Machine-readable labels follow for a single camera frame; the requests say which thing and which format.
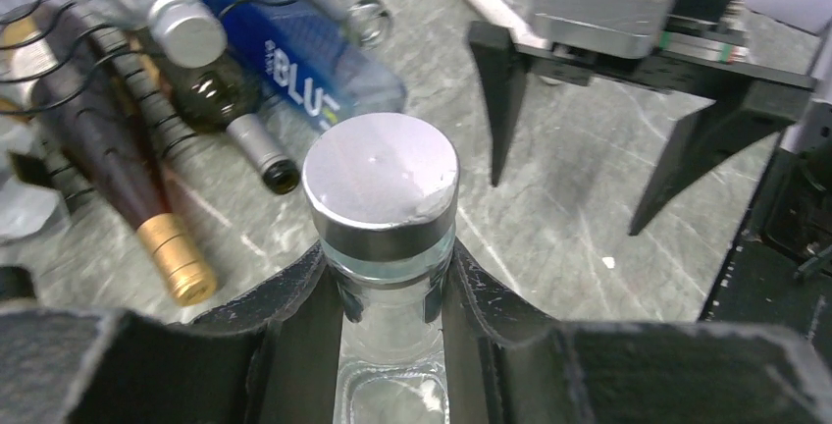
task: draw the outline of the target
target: scratch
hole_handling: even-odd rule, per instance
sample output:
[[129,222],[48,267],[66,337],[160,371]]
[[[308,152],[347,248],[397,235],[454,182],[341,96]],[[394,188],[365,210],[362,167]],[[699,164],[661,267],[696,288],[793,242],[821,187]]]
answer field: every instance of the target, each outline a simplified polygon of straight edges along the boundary
[[486,249],[486,252],[494,259],[496,266],[499,267],[499,270],[502,271],[502,273],[504,274],[505,281],[508,283],[508,286],[519,294],[520,285],[517,284],[517,281],[514,279],[514,276],[511,275],[511,272],[508,270],[508,267],[505,265],[502,259],[499,258],[499,255],[497,255],[496,250],[494,250],[492,245],[486,240],[486,237],[483,236],[483,234],[480,233],[480,230],[478,230],[477,227],[474,226],[474,223],[471,222],[471,218],[468,216],[468,213],[465,213],[465,210],[461,206],[457,208],[456,212],[459,213],[460,218],[462,218],[462,220],[468,225],[468,227],[471,228],[471,232],[474,233],[474,236],[480,240],[480,242],[483,244],[483,247]]
[[586,130],[584,130],[584,129],[582,129],[582,128],[578,128],[578,127],[572,128],[571,130],[572,130],[572,131],[575,131],[575,132],[578,132],[578,133],[585,134],[585,135],[587,135],[587,136],[589,136],[589,137],[591,137],[591,138],[593,138],[593,139],[599,140],[599,141],[601,141],[601,142],[605,142],[605,143],[609,144],[609,145],[610,145],[610,147],[612,147],[613,149],[617,149],[617,150],[619,150],[619,151],[623,152],[624,154],[627,154],[627,155],[629,155],[629,156],[632,156],[633,158],[638,159],[639,161],[644,162],[645,164],[647,164],[647,165],[649,165],[649,166],[651,166],[651,167],[655,167],[655,163],[654,163],[654,162],[652,162],[652,161],[649,161],[649,160],[645,159],[644,157],[642,157],[642,156],[640,156],[640,155],[636,154],[636,153],[635,153],[635,152],[633,152],[633,151],[630,151],[629,149],[624,149],[623,147],[619,146],[618,144],[615,144],[615,143],[613,143],[612,141],[609,141],[609,140],[607,140],[607,139],[604,139],[604,138],[602,138],[602,137],[598,136],[597,134],[594,134],[594,133],[592,133],[592,132],[588,132],[588,131],[586,131]]
[[641,103],[639,103],[638,100],[636,100],[636,97],[633,96],[632,93],[630,93],[630,90],[628,90],[627,87],[625,87],[623,84],[620,84],[620,83],[617,83],[615,86],[616,86],[616,88],[618,88],[618,90],[620,90],[622,93],[624,93],[624,95],[627,95],[627,98],[629,98],[633,103],[636,104],[636,112],[638,112],[639,117],[642,119],[643,122],[645,122],[645,125],[648,127],[648,129],[651,132],[653,132],[653,134],[658,136],[659,139],[661,139],[662,141],[666,141],[667,136],[665,136],[663,132],[659,131],[658,128],[656,128],[653,125],[653,123],[650,122],[650,119],[647,116],[647,111],[645,110],[645,107]]
[[700,232],[697,231],[696,228],[691,226],[690,223],[683,220],[682,218],[679,218],[678,216],[674,215],[673,213],[671,213],[669,211],[667,212],[667,214],[670,215],[671,218],[676,220],[676,222],[679,223],[680,225],[682,225],[685,229],[687,229],[688,231],[690,231],[691,233],[696,235],[696,237],[702,242],[702,244],[707,248],[707,250],[713,252],[713,254],[716,255],[716,256],[722,256],[723,255],[723,254],[717,252],[716,249],[714,249],[710,244],[708,244],[707,241],[704,240],[704,238],[702,237]]
[[743,173],[741,173],[741,172],[736,172],[736,171],[719,171],[719,174],[720,174],[720,175],[722,175],[722,176],[735,176],[735,177],[740,177],[740,178],[743,178],[743,179],[748,179],[748,180],[750,180],[750,181],[752,181],[752,182],[758,182],[758,178],[756,178],[756,177],[752,177],[752,176],[749,176],[749,175],[747,175],[747,174],[743,174]]
[[725,182],[725,179],[722,179],[722,176],[721,176],[718,172],[716,172],[716,171],[711,171],[711,174],[713,175],[713,177],[714,177],[715,179],[717,179],[717,180],[718,180],[721,184],[723,184],[724,186],[727,186],[727,185],[728,185],[728,183],[726,183],[726,182]]
[[777,371],[776,367],[774,367],[773,365],[766,365],[765,374],[768,375],[769,378],[771,378],[772,382],[780,386],[780,389],[783,391],[784,395],[791,398],[792,401],[794,401],[800,407],[808,411],[809,414],[814,414],[813,406],[808,402],[806,397],[802,397],[800,392],[795,390],[795,387],[793,387],[792,384],[788,382],[788,380],[786,380],[785,378],[783,378],[782,375],[780,375],[780,372]]
[[[584,238],[584,236],[581,236],[581,243],[587,249],[591,250],[593,252],[593,254],[600,257],[600,254],[598,253],[598,251],[596,250],[595,245],[593,244],[593,240],[590,236],[589,223],[587,223],[587,219],[584,217],[583,212],[580,213],[580,220],[581,220],[581,231],[583,232],[583,234],[585,236],[585,238]],[[595,273],[595,270],[593,270],[593,274],[596,275],[596,278],[598,278],[598,275]],[[624,292],[627,292],[627,294],[630,295],[630,299],[633,300],[633,303],[635,303],[636,306],[638,306],[639,309],[642,310],[642,312],[644,312],[645,314],[650,316],[650,312],[648,311],[648,309],[644,306],[643,303],[641,303],[641,301],[639,300],[639,297],[632,290],[630,290],[630,288],[627,286],[627,283],[624,282],[623,280],[621,280],[621,278],[618,277],[618,276],[613,276],[613,278],[615,278],[616,281],[618,281],[618,285],[621,286],[622,289],[624,289]],[[659,321],[664,321],[664,317],[662,317],[661,313],[658,310],[655,311],[655,317],[658,318]]]
[[593,274],[593,280],[596,282],[596,287],[598,288],[598,293],[600,295],[600,304],[603,306],[603,309],[606,311],[606,314],[612,314],[612,308],[609,307],[609,301],[606,299],[606,293],[603,290],[603,285],[600,283],[600,277],[598,276],[598,272],[596,272],[595,262],[593,262],[592,254],[598,255],[596,251],[596,247],[593,245],[593,241],[590,238],[590,227],[587,224],[587,219],[584,217],[583,211],[578,211],[578,219],[581,222],[581,235],[579,236],[581,244],[584,245],[586,250],[584,250],[587,263],[590,266],[590,273]]
[[[206,213],[211,215],[212,218],[219,221],[221,225],[225,226],[226,228],[234,227],[234,223],[232,223],[231,220],[229,220],[222,212],[220,212],[220,210],[218,210],[208,200],[200,196],[194,188],[186,184],[179,174],[175,173],[174,171],[168,168],[165,168],[165,176],[166,178],[180,186],[182,188],[182,191],[184,191],[188,198],[193,200],[194,203],[199,205],[199,207],[205,210]],[[259,245],[254,243],[254,241],[251,240],[251,238],[248,235],[240,235],[239,240],[243,243],[243,245],[248,247],[258,257],[266,258],[268,256],[267,252],[263,250]]]
[[823,295],[817,299],[817,303],[814,305],[814,311],[811,313],[811,322],[808,325],[808,334],[806,334],[806,338],[809,342],[812,342],[814,339],[814,334],[817,332],[817,325],[820,322],[820,313],[823,312],[823,309],[826,307],[826,297]]
[[251,238],[248,235],[241,235],[239,237],[239,240],[241,240],[246,247],[251,249],[251,251],[257,254],[258,256],[263,258],[266,258],[268,256],[266,251],[261,249],[260,246],[258,246],[257,244],[255,244],[254,241],[251,240]]
[[[628,208],[627,205],[623,203],[618,203],[618,206],[622,210],[624,210],[629,216],[633,216],[632,212],[630,211],[630,208]],[[682,266],[682,263],[679,262],[679,260],[676,259],[676,257],[673,254],[671,254],[666,247],[664,247],[664,244],[659,242],[658,239],[656,239],[655,236],[653,236],[649,230],[645,230],[644,233],[648,236],[650,240],[652,240],[652,242],[655,244],[658,250],[660,250],[664,255],[667,256],[667,258],[670,260],[670,263],[672,263],[677,269],[679,269],[679,272],[682,273],[682,276],[685,277],[694,286],[694,288],[697,289],[697,292],[699,292],[699,294],[702,297],[705,297],[704,290],[702,290],[700,284],[698,284],[697,281],[695,281],[694,278],[691,277],[691,274],[689,274],[688,271],[686,271]]]
[[165,168],[165,176],[166,176],[167,179],[170,179],[171,181],[174,181],[174,183],[176,183],[178,186],[180,186],[182,188],[182,191],[184,191],[184,193],[188,196],[188,198],[193,200],[194,203],[199,205],[199,207],[202,208],[203,210],[205,210],[206,213],[211,215],[212,218],[219,221],[220,224],[222,224],[226,228],[230,228],[234,225],[231,222],[231,220],[226,218],[226,216],[223,215],[223,213],[220,212],[220,210],[218,210],[214,205],[209,203],[208,200],[206,200],[205,198],[202,198],[202,196],[200,196],[199,193],[197,193],[195,189],[193,189],[188,184],[186,184],[185,181],[182,180],[182,178],[180,177],[179,174],[177,174],[176,172],[174,172],[174,171],[172,171],[168,168]]
[[392,381],[397,385],[400,385],[403,389],[407,390],[413,395],[416,395],[417,397],[421,398],[422,402],[425,403],[425,408],[428,411],[442,412],[442,410],[446,408],[446,405],[443,402],[444,399],[442,399],[444,397],[438,397],[435,393],[437,384],[433,380],[422,382],[422,385],[420,385],[419,388],[416,388],[400,380]]

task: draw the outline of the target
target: marble surface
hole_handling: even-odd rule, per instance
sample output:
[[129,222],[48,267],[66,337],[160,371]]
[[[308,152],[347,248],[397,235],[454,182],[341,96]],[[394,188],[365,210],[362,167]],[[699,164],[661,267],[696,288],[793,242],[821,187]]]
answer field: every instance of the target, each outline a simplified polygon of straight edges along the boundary
[[[503,182],[493,188],[485,109],[463,42],[477,16],[462,0],[384,1],[395,29],[378,54],[409,87],[406,112],[445,132],[459,152],[458,235],[483,266],[558,318],[694,320],[773,139],[727,161],[630,238],[630,216],[673,122],[706,102],[604,80],[552,87],[530,79]],[[505,1],[523,12],[527,0]],[[750,26],[761,64],[805,69],[811,38],[762,18]],[[148,119],[170,112],[156,97],[147,103]],[[267,116],[302,161],[315,134],[281,106]],[[160,141],[183,133],[177,124],[165,128]],[[271,195],[222,138],[181,144],[165,173],[218,272],[217,294],[176,307],[127,225],[89,195],[75,204],[65,236],[23,254],[43,303],[122,306],[187,321],[274,275],[315,240],[301,191]],[[78,184],[72,174],[59,177]]]

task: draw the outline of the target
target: silver metal housing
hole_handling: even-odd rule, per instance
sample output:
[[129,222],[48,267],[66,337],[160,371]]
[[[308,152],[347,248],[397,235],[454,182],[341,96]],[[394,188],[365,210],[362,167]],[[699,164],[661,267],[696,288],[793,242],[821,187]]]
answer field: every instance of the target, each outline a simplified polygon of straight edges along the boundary
[[542,38],[628,59],[650,54],[675,0],[532,0]]

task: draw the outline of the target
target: blue label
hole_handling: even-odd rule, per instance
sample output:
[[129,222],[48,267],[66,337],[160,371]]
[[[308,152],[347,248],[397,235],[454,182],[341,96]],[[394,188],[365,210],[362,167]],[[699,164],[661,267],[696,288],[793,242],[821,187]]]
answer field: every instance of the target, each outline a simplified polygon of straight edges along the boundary
[[344,40],[338,25],[303,1],[203,0],[219,17],[229,44],[277,94],[322,131],[355,114],[356,99],[342,91],[368,58]]

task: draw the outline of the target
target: dark red wine bottle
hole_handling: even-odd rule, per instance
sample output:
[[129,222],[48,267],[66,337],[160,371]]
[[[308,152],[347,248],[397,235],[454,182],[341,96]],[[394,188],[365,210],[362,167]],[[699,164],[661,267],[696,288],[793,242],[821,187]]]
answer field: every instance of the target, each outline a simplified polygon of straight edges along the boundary
[[[0,41],[10,45],[33,39],[50,28],[57,13],[43,4],[6,26]],[[42,39],[7,56],[16,77],[66,60],[51,74],[22,85],[22,101],[38,107],[75,95],[38,113],[36,120],[136,230],[173,299],[183,306],[203,301],[214,293],[216,277],[171,208],[138,103],[112,62],[95,69],[104,51],[93,37],[78,38],[86,29],[72,10],[65,11]]]

